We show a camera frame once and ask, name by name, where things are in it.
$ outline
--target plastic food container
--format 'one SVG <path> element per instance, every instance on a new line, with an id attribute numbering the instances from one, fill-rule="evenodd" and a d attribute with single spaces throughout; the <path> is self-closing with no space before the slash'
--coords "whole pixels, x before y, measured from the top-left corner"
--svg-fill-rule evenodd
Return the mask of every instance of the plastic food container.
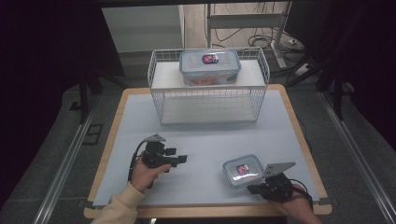
<path id="1" fill-rule="evenodd" d="M 179 70 L 189 86 L 234 84 L 241 63 L 233 49 L 188 50 L 180 54 Z"/>
<path id="2" fill-rule="evenodd" d="M 226 161 L 222 168 L 232 189 L 243 189 L 258 184 L 264 177 L 262 165 L 254 155 Z"/>

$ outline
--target human hand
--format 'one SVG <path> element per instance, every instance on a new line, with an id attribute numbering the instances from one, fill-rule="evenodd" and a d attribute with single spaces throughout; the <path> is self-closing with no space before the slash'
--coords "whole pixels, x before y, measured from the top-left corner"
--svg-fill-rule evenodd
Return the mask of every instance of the human hand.
<path id="1" fill-rule="evenodd" d="M 157 179 L 158 174 L 166 172 L 170 168 L 170 164 L 165 164 L 160 167 L 150 169 L 142 162 L 142 158 L 139 158 L 134 164 L 134 173 L 130 184 L 141 193 L 145 193 L 146 188 L 152 181 Z"/>
<path id="2" fill-rule="evenodd" d="M 300 185 L 293 185 L 297 189 L 304 190 Z M 291 217 L 296 218 L 304 224 L 321 224 L 320 219 L 314 214 L 309 201 L 300 193 L 294 191 L 290 200 L 284 203 L 268 201 L 268 203 L 283 208 Z"/>

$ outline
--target white wire basket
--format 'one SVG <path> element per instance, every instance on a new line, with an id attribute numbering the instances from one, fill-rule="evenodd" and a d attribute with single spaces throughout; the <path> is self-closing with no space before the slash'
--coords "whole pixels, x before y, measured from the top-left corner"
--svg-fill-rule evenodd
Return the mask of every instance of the white wire basket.
<path id="1" fill-rule="evenodd" d="M 148 85 L 162 125 L 256 122 L 270 72 L 261 48 L 235 49 L 241 71 L 233 85 L 187 86 L 179 72 L 180 53 L 154 50 Z"/>

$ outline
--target gray floor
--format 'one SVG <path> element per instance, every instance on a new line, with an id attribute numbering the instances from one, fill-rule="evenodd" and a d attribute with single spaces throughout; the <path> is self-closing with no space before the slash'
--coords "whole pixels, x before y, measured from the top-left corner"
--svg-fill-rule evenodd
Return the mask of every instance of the gray floor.
<path id="1" fill-rule="evenodd" d="M 265 55 L 270 64 L 271 83 L 285 84 L 288 73 L 279 71 L 271 51 L 266 51 Z M 149 53 L 139 53 L 138 56 L 134 53 L 123 53 L 120 58 L 126 74 L 126 77 L 120 79 L 133 88 L 147 87 Z M 328 216 L 320 216 L 320 219 L 323 223 L 388 223 L 349 153 L 342 135 L 332 121 L 319 92 L 316 91 L 316 81 L 317 77 L 311 77 L 295 87 L 288 88 L 288 95 L 311 147 L 322 182 L 332 199 L 332 213 Z M 103 129 L 97 144 L 93 144 L 94 137 L 85 136 L 85 144 L 78 151 L 59 200 L 49 216 L 49 223 L 91 222 L 83 216 L 83 204 L 90 193 L 122 94 L 122 89 L 117 85 L 104 79 L 101 79 L 101 83 L 105 88 L 98 96 L 99 101 L 91 125 L 103 125 Z M 5 203 L 0 213 L 0 223 L 22 224 L 32 223 L 34 220 L 65 152 L 78 131 L 80 114 L 78 111 L 69 110 L 73 102 L 78 102 L 78 95 L 77 87 L 64 93 L 63 107 L 59 116 L 35 160 Z M 393 173 L 396 168 L 395 151 L 350 103 L 348 96 L 343 99 L 342 109 L 344 123 L 364 158 L 391 200 L 396 202 L 396 175 Z M 297 222 L 289 218 L 288 223 Z"/>

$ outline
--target beige sleeve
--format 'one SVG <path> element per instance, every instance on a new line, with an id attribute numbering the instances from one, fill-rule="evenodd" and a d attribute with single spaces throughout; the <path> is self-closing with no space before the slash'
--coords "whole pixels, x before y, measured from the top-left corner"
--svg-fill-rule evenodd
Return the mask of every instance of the beige sleeve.
<path id="1" fill-rule="evenodd" d="M 136 207 L 145 195 L 132 187 L 129 183 L 121 194 L 113 195 L 108 204 L 92 224 L 99 223 L 134 223 L 137 212 Z"/>

